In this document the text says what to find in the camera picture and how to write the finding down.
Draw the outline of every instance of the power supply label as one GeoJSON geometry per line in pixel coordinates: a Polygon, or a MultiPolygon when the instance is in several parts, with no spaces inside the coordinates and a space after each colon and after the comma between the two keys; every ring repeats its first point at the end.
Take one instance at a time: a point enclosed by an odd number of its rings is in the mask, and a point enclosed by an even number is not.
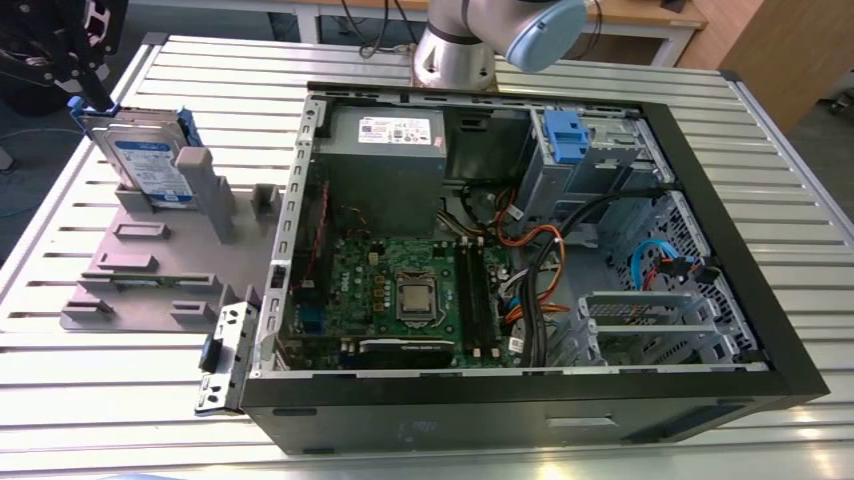
{"type": "Polygon", "coordinates": [[[360,120],[360,143],[432,145],[426,118],[365,117],[360,120]]]}
{"type": "Polygon", "coordinates": [[[175,152],[166,143],[117,141],[125,167],[141,190],[159,206],[186,208],[193,203],[193,190],[173,165],[175,152]]]}

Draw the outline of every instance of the cpu socket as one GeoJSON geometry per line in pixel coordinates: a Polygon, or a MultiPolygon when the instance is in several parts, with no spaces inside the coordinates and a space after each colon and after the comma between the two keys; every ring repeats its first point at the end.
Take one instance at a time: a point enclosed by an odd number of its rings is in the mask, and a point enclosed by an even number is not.
{"type": "Polygon", "coordinates": [[[425,328],[438,318],[437,276],[432,272],[401,272],[396,278],[398,320],[410,328],[425,328]]]}

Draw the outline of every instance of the ram slot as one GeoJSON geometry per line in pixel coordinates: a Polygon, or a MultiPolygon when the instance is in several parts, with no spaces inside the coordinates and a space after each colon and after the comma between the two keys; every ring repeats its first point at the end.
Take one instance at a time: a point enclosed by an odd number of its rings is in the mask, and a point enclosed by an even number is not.
{"type": "Polygon", "coordinates": [[[497,352],[498,341],[496,339],[496,318],[490,308],[490,277],[486,270],[484,248],[473,248],[469,262],[478,346],[481,347],[481,355],[486,358],[497,352]]]}
{"type": "Polygon", "coordinates": [[[454,250],[454,270],[457,271],[457,299],[460,304],[460,318],[464,327],[464,351],[473,353],[477,343],[477,323],[474,318],[474,304],[472,296],[472,279],[469,276],[469,245],[457,245],[454,250]]]}

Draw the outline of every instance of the table leg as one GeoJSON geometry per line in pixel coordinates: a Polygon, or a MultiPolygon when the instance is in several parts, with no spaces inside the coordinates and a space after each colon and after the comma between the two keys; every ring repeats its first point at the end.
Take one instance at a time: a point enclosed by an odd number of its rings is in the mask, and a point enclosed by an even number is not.
{"type": "Polygon", "coordinates": [[[321,11],[317,5],[295,5],[297,24],[299,26],[299,41],[302,43],[321,43],[321,11]]]}
{"type": "Polygon", "coordinates": [[[680,61],[682,52],[692,41],[694,30],[688,28],[672,28],[668,31],[668,38],[662,41],[662,46],[653,59],[654,67],[673,67],[680,61]]]}

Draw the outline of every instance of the metal sheet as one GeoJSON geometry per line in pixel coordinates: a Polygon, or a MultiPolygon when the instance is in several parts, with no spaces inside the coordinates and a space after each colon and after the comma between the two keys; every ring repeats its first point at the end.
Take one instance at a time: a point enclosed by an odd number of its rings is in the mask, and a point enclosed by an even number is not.
{"type": "MultiPolygon", "coordinates": [[[[139,81],[133,68],[121,82],[123,90],[134,87],[123,103],[191,108],[206,141],[217,145],[218,173],[245,187],[287,178],[305,82],[409,83],[404,60],[381,57],[364,63],[352,47],[173,37],[163,53],[150,56],[150,50],[135,60],[138,67],[151,65],[139,81]],[[257,87],[261,93],[253,95],[257,87]]],[[[271,469],[275,478],[330,479],[851,476],[854,252],[833,212],[817,206],[828,202],[824,193],[804,180],[791,152],[765,138],[771,130],[758,124],[761,112],[725,93],[730,84],[716,72],[562,62],[542,76],[522,79],[506,63],[498,69],[528,82],[506,90],[674,107],[833,393],[801,409],[754,415],[678,446],[287,458],[241,418],[191,416],[201,336],[71,334],[59,327],[59,308],[74,287],[50,282],[74,278],[75,268],[87,263],[115,205],[115,173],[101,153],[90,155],[85,142],[78,163],[63,173],[29,230],[31,244],[19,247],[0,271],[0,284],[10,280],[0,305],[0,404],[7,407],[0,412],[0,473],[95,478],[147,470],[195,478],[210,477],[211,468],[243,465],[271,469]],[[22,268],[10,267],[18,263],[22,268]],[[59,402],[74,408],[58,408],[59,402]]],[[[259,470],[254,474],[265,476],[259,470]]]]}

